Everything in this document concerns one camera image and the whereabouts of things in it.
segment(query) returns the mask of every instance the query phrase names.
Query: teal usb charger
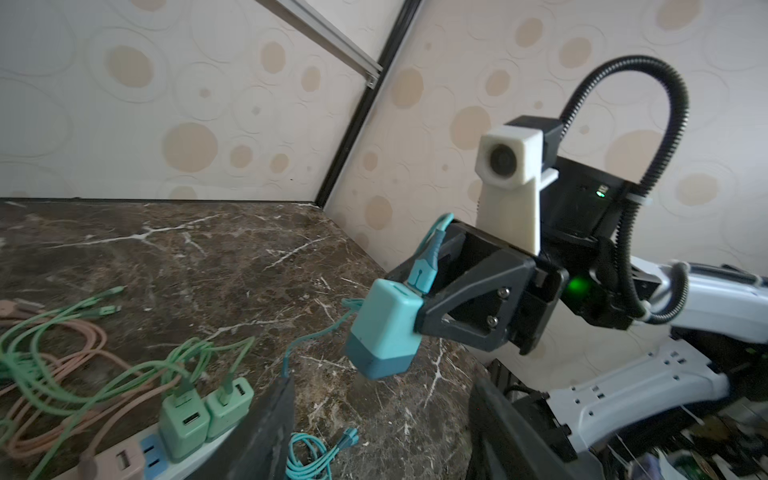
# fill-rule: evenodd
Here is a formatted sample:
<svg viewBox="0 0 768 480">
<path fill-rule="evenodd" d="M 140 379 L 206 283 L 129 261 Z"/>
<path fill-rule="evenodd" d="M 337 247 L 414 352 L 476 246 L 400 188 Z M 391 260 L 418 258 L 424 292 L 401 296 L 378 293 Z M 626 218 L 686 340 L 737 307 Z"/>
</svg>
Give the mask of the teal usb charger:
<svg viewBox="0 0 768 480">
<path fill-rule="evenodd" d="M 369 379 L 405 372 L 422 342 L 416 314 L 437 277 L 438 255 L 453 214 L 442 215 L 416 249 L 407 285 L 379 278 L 357 313 L 346 340 L 349 361 Z"/>
<path fill-rule="evenodd" d="M 375 380 L 411 366 L 422 342 L 413 326 L 423 304 L 402 283 L 373 282 L 346 340 L 346 355 L 360 373 Z"/>
</svg>

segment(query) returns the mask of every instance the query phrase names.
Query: teal usb cable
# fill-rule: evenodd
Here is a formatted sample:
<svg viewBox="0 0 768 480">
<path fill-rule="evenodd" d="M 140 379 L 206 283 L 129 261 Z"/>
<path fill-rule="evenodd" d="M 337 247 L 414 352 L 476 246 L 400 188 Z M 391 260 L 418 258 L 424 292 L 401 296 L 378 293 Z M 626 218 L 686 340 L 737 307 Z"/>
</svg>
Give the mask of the teal usb cable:
<svg viewBox="0 0 768 480">
<path fill-rule="evenodd" d="M 422 295 L 429 293 L 437 276 L 437 261 L 440 246 L 445 238 L 445 229 L 453 221 L 453 214 L 443 214 L 429 229 L 416 249 L 416 260 L 408 275 L 407 284 Z"/>
<path fill-rule="evenodd" d="M 317 437 L 308 433 L 294 433 L 288 445 L 286 477 L 290 480 L 331 480 L 331 461 L 343 449 L 357 445 L 358 441 L 357 429 L 347 429 L 338 443 L 327 450 L 323 441 Z M 293 452 L 293 446 L 298 442 L 303 442 L 310 451 L 312 461 L 308 465 L 302 464 Z"/>
<path fill-rule="evenodd" d="M 288 345 L 286 354 L 283 357 L 283 368 L 280 376 L 283 378 L 288 378 L 290 375 L 288 361 L 291 351 L 296 348 L 297 345 L 302 342 L 306 342 L 307 340 L 319 338 L 338 329 L 348 318 L 359 312 L 363 304 L 363 299 L 345 298 L 341 301 L 341 304 L 348 310 L 333 325 L 326 329 L 320 330 L 319 332 L 300 336 Z M 349 428 L 344 431 L 344 434 L 342 435 L 339 442 L 336 443 L 332 449 L 328 450 L 325 444 L 323 444 L 323 440 L 318 439 L 316 436 L 310 435 L 308 433 L 294 432 L 291 435 L 290 443 L 288 445 L 286 477 L 289 480 L 332 480 L 331 462 L 339 454 L 339 452 L 341 452 L 343 449 L 357 445 L 358 441 L 359 436 L 357 435 L 357 429 Z M 310 451 L 311 461 L 307 465 L 304 465 L 296 457 L 296 453 L 293 451 L 294 445 L 299 442 L 302 442 L 304 445 L 306 445 L 307 449 Z"/>
</svg>

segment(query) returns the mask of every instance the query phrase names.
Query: wallpaper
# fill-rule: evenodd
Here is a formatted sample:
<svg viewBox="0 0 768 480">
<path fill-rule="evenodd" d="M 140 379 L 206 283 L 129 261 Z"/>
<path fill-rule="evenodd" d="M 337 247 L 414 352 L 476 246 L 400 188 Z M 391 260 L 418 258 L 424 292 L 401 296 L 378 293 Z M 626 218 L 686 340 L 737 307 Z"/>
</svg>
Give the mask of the wallpaper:
<svg viewBox="0 0 768 480">
<path fill-rule="evenodd" d="M 0 196 L 314 200 L 364 84 L 254 0 L 3 0 Z"/>
<path fill-rule="evenodd" d="M 625 54 L 670 62 L 690 124 L 641 210 L 633 254 L 729 263 L 768 274 L 768 2 L 441 0 L 426 2 L 327 207 L 386 269 L 444 211 L 472 223 L 478 140 L 521 114 L 557 117 L 594 67 Z M 637 73 L 602 82 L 560 153 L 638 180 L 667 122 L 664 91 Z M 558 306 L 537 349 L 497 356 L 538 389 L 636 358 L 664 327 L 598 329 Z"/>
</svg>

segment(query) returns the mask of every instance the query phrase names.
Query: cable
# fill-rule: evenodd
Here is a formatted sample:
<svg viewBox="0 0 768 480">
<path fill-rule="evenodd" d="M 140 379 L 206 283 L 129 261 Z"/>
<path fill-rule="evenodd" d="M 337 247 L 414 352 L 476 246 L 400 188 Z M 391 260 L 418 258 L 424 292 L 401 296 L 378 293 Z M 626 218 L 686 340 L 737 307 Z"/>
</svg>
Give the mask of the cable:
<svg viewBox="0 0 768 480">
<path fill-rule="evenodd" d="M 670 118 L 654 159 L 648 165 L 645 174 L 633 193 L 646 197 L 661 178 L 662 173 L 672 160 L 677 146 L 683 137 L 688 122 L 688 91 L 683 78 L 669 64 L 658 58 L 644 55 L 630 55 L 610 60 L 595 68 L 580 84 L 571 99 L 565 105 L 560 120 L 563 122 L 561 139 L 571 128 L 576 114 L 594 88 L 608 75 L 620 71 L 640 71 L 650 75 L 661 83 L 670 102 Z M 616 235 L 614 263 L 618 273 L 619 288 L 627 314 L 651 324 L 670 322 L 683 309 L 688 297 L 688 267 L 677 264 L 672 267 L 671 299 L 667 307 L 659 313 L 652 313 L 646 304 L 637 297 L 632 280 L 632 228 L 637 218 L 640 205 L 627 201 L 619 220 Z"/>
<path fill-rule="evenodd" d="M 128 412 L 130 412 L 132 409 L 139 406 L 141 403 L 146 402 L 147 400 L 151 399 L 154 396 L 160 395 L 162 392 L 165 392 L 168 389 L 171 389 L 176 386 L 177 383 L 179 383 L 179 380 L 181 377 L 177 376 L 173 380 L 171 380 L 169 383 L 166 383 L 165 385 L 158 386 L 149 392 L 146 392 L 142 395 L 139 395 L 137 398 L 131 400 L 130 403 L 128 403 L 126 406 L 124 406 L 120 411 L 115 413 L 112 417 L 107 420 L 107 422 L 99 429 L 99 431 L 96 433 L 96 436 L 91 440 L 91 443 L 88 444 L 88 447 L 85 449 L 85 451 L 82 453 L 81 458 L 84 457 L 93 457 L 96 456 L 96 448 L 98 447 L 98 444 L 101 442 L 101 440 L 107 435 L 107 432 L 114 426 L 115 423 L 118 422 L 121 418 L 123 418 L 124 415 L 126 415 Z"/>
<path fill-rule="evenodd" d="M 39 476 L 69 436 L 83 432 L 90 425 L 118 410 L 102 426 L 89 445 L 89 449 L 85 452 L 86 455 L 95 453 L 98 443 L 109 429 L 135 406 L 152 396 L 175 387 L 179 381 L 191 386 L 194 380 L 202 375 L 213 353 L 240 348 L 240 353 L 227 374 L 227 378 L 232 377 L 255 340 L 253 337 L 249 337 L 231 345 L 214 346 L 211 342 L 193 338 L 174 349 L 165 360 L 153 360 L 137 366 L 130 366 L 119 357 L 102 349 L 107 342 L 107 334 L 101 327 L 82 320 L 82 318 L 98 318 L 119 311 L 120 308 L 115 306 L 105 306 L 93 310 L 83 309 L 91 307 L 101 299 L 122 290 L 123 287 L 115 287 L 69 307 L 50 310 L 29 319 L 0 321 L 0 326 L 11 327 L 0 336 L 0 366 L 3 367 L 2 374 L 15 382 L 0 391 L 0 396 L 17 388 L 22 394 L 22 397 L 11 407 L 6 418 L 0 419 L 0 444 L 5 443 L 8 455 L 12 458 L 27 458 L 46 452 L 43 459 L 30 474 L 31 480 Z M 41 353 L 38 346 L 43 334 L 47 329 L 56 325 L 65 326 L 81 333 L 85 337 L 84 348 L 80 352 L 61 359 L 56 359 L 47 353 Z M 30 336 L 30 351 L 16 351 L 21 341 Z M 7 348 L 4 348 L 4 344 L 8 341 L 10 343 Z M 60 382 L 67 375 L 96 355 L 108 358 L 124 368 L 125 371 L 90 397 L 77 396 L 61 385 Z M 197 358 L 197 365 L 193 373 L 190 374 L 184 369 L 183 364 L 193 358 Z M 159 387 L 147 391 L 150 384 L 158 378 L 165 381 L 161 382 Z M 70 404 L 75 404 L 76 407 L 71 408 L 69 407 Z M 36 410 L 25 420 L 33 407 Z M 26 430 L 44 413 L 66 418 L 62 420 L 59 426 L 42 435 L 32 439 L 23 439 L 22 436 Z"/>
<path fill-rule="evenodd" d="M 445 239 L 445 229 L 453 221 L 453 214 L 441 215 L 429 228 L 414 253 L 413 266 L 404 282 L 414 293 L 426 295 L 432 289 L 432 284 L 437 277 L 438 257 L 440 246 Z"/>
<path fill-rule="evenodd" d="M 338 329 L 342 323 L 346 321 L 351 315 L 357 313 L 360 310 L 360 307 L 362 307 L 362 298 L 345 298 L 341 301 L 342 306 L 345 306 L 348 310 L 344 315 L 341 316 L 341 318 L 336 321 L 333 325 L 329 326 L 326 329 L 320 330 L 319 332 L 310 333 L 309 335 L 300 336 L 299 338 L 292 341 L 288 348 L 286 349 L 286 354 L 283 357 L 283 369 L 281 370 L 280 376 L 283 378 L 288 378 L 288 359 L 290 357 L 291 350 L 293 350 L 297 345 L 300 343 L 306 342 L 307 340 L 316 339 L 319 336 L 326 335 L 327 333 L 331 333 L 333 330 Z"/>
<path fill-rule="evenodd" d="M 347 320 L 351 315 L 359 312 L 363 301 L 364 300 L 362 298 L 345 298 L 341 301 L 341 304 L 348 310 L 343 315 L 341 315 L 341 318 L 339 318 L 333 325 L 326 329 L 322 329 L 319 332 L 300 336 L 299 338 L 292 341 L 288 345 L 288 348 L 286 348 L 286 354 L 283 357 L 283 368 L 281 369 L 280 376 L 283 378 L 288 378 L 289 376 L 288 367 L 291 350 L 296 348 L 296 346 L 302 342 L 316 339 L 338 329 L 342 323 L 344 323 L 345 320 Z M 312 480 L 314 478 L 317 478 L 317 480 L 332 480 L 330 467 L 331 461 L 343 449 L 357 445 L 358 440 L 359 437 L 357 435 L 357 429 L 347 429 L 344 431 L 344 434 L 339 440 L 339 443 L 337 443 L 330 451 L 328 451 L 325 444 L 323 444 L 323 441 L 317 437 L 308 433 L 294 432 L 291 435 L 290 443 L 288 445 L 286 477 L 290 480 Z M 304 465 L 296 457 L 296 454 L 293 451 L 293 446 L 298 442 L 303 442 L 310 451 L 312 461 L 308 465 Z"/>
<path fill-rule="evenodd" d="M 341 439 L 332 449 L 328 450 L 323 440 L 308 433 L 294 433 L 288 443 L 288 460 L 286 463 L 286 477 L 290 480 L 333 480 L 331 475 L 331 462 L 343 449 L 357 445 L 359 436 L 357 429 L 347 429 Z M 310 451 L 312 461 L 304 465 L 293 451 L 296 443 L 302 442 Z"/>
<path fill-rule="evenodd" d="M 312 461 L 308 465 L 304 465 L 293 451 L 293 446 L 298 442 L 302 442 L 310 451 Z M 323 441 L 316 436 L 308 433 L 294 433 L 288 443 L 286 477 L 291 480 L 311 480 L 323 473 L 320 478 L 330 480 L 332 477 L 331 461 L 338 453 L 339 450 L 335 446 L 328 452 Z"/>
</svg>

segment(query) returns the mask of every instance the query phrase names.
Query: usb port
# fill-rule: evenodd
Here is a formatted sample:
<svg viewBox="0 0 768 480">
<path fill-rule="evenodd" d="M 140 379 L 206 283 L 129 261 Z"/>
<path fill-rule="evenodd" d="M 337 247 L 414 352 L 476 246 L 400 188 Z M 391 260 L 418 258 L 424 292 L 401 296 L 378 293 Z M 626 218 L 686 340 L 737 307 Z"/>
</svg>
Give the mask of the usb port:
<svg viewBox="0 0 768 480">
<path fill-rule="evenodd" d="M 125 452 L 125 450 L 121 450 L 117 455 L 118 459 L 118 468 L 120 470 L 125 470 L 126 468 L 131 466 L 131 460 L 128 459 L 128 454 Z"/>
<path fill-rule="evenodd" d="M 197 420 L 199 418 L 200 418 L 200 414 L 195 412 L 192 415 L 189 415 L 187 418 L 185 418 L 184 421 L 183 421 L 183 424 L 189 425 L 189 424 L 191 424 L 192 422 L 194 422 L 195 420 Z"/>
</svg>

